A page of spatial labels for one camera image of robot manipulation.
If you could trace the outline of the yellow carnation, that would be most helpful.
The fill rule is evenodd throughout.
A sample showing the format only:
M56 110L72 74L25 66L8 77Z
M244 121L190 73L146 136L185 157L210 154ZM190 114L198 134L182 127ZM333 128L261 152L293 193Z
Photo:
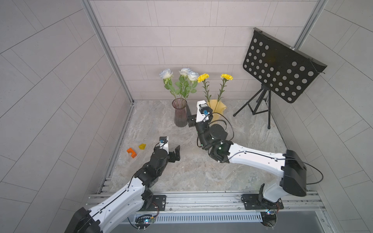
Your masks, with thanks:
M198 77L197 82L203 84L205 98L207 100L207 103L210 103L211 95L209 93L209 82L207 81L208 78L209 75L207 73L202 74Z
M217 109L218 105L219 105L219 102L220 100L222 99L222 95L224 93L224 88L226 87L226 83L228 81L231 81L233 80L233 76L232 75L229 75L229 74L222 74L221 76L221 79L222 79L222 83L220 85L220 90L219 90L219 94L218 94L218 98L217 98L217 104L216 104L216 107L214 110Z

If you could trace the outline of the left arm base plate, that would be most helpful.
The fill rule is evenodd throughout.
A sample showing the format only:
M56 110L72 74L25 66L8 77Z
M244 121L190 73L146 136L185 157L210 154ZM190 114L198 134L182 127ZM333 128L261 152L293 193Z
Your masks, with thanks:
M166 195L153 195L144 202L143 211L164 211L166 205Z

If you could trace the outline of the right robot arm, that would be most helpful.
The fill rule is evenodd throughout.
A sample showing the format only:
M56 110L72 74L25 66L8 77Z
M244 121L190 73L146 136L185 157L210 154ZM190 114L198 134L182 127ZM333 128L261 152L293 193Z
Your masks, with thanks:
M198 133L200 147L219 163L242 164L264 170L275 176L269 184L262 184L259 190L260 202L278 202L289 194L296 197L307 195L307 167L296 152L269 153L243 147L228 141L228 133L219 124L212 124L212 116L192 115L187 118L190 127Z

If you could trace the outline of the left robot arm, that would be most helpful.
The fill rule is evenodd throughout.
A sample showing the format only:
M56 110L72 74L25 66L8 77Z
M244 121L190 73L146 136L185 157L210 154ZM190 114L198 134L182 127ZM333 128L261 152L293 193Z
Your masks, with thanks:
M66 233L109 233L127 217L152 204L150 188L158 181L169 162L180 160L180 146L169 152L165 145L158 147L131 178L128 184L98 205L80 208L70 220Z

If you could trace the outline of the white rose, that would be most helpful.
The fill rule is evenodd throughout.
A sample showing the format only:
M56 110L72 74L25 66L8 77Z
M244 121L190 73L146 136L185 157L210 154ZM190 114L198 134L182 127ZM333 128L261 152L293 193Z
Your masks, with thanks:
M196 93L199 74L189 68L182 69L184 81L183 97L187 99L190 94Z
M177 96L180 96L182 99L187 99L190 91L191 91L191 81L188 77L189 73L191 72L191 69L189 68L183 68L179 71L180 77L178 81L175 83L177 89L175 91Z
M159 76L163 80L164 87L177 99L176 89L173 87L172 83L173 72L171 69L163 70Z

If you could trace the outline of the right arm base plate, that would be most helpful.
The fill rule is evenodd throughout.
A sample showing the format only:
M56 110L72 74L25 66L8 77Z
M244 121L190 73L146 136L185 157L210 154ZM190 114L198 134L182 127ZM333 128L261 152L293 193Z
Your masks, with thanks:
M276 203L264 199L259 194L242 194L241 201L246 210L282 210L284 209L282 200L279 199Z

